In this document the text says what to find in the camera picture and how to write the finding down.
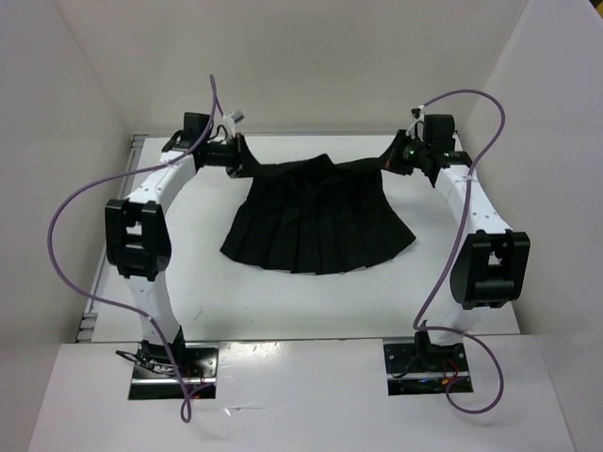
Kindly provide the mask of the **black skirt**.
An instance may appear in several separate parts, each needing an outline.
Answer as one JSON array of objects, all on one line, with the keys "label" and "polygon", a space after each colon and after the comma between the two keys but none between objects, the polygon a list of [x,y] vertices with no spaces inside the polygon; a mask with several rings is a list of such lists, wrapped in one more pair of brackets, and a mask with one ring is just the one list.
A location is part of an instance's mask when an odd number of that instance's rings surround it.
[{"label": "black skirt", "polygon": [[396,136],[384,153],[335,163],[316,157],[262,164],[236,139],[239,177],[252,181],[220,251],[230,260],[292,274],[330,275],[377,266],[416,240],[383,191],[383,172],[409,175]]}]

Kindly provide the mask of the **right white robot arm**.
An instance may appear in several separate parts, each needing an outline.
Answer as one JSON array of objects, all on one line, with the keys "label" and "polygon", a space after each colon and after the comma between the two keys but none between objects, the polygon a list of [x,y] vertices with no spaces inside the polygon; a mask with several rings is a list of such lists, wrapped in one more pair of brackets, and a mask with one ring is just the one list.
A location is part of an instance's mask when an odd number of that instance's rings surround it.
[{"label": "right white robot arm", "polygon": [[457,148],[450,115],[419,115],[412,127],[397,133],[384,167],[396,174],[419,170],[446,201],[458,223],[453,261],[445,265],[441,284],[446,305],[434,320],[421,318],[429,338],[416,343],[417,366],[433,370],[446,359],[444,346],[460,342],[489,309],[500,309],[521,295],[530,239],[514,230],[484,192],[471,157]]}]

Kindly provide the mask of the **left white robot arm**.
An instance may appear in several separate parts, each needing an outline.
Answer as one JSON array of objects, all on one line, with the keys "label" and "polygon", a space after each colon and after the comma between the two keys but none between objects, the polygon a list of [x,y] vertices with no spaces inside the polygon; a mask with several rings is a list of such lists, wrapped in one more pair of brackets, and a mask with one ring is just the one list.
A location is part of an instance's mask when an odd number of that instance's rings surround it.
[{"label": "left white robot arm", "polygon": [[243,119],[239,110],[216,121],[205,114],[185,114],[183,128],[161,150],[159,168],[125,198],[105,207],[107,260],[125,279],[141,312],[137,359],[146,366],[154,363],[166,376],[181,374],[188,356],[166,281],[172,252],[166,213],[201,168],[237,169],[236,125]]}]

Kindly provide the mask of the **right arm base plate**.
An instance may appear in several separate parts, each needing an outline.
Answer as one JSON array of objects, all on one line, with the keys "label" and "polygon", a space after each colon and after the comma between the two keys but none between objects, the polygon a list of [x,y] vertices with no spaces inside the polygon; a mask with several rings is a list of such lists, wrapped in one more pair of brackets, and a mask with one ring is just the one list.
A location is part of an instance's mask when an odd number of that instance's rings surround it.
[{"label": "right arm base plate", "polygon": [[439,395],[449,390],[472,393],[473,385],[464,346],[435,346],[419,354],[409,340],[384,342],[383,355],[387,391],[390,396]]}]

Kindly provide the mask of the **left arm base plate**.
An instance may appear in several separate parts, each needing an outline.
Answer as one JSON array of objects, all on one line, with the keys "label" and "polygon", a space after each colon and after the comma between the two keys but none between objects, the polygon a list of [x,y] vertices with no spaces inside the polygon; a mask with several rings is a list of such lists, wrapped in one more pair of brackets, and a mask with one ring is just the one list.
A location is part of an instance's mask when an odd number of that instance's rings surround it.
[{"label": "left arm base plate", "polygon": [[[216,397],[219,350],[217,343],[187,344],[180,372],[193,399]],[[136,353],[119,350],[117,354],[133,364],[129,400],[183,398],[179,382],[163,348],[157,358],[144,357],[142,346],[139,346]]]}]

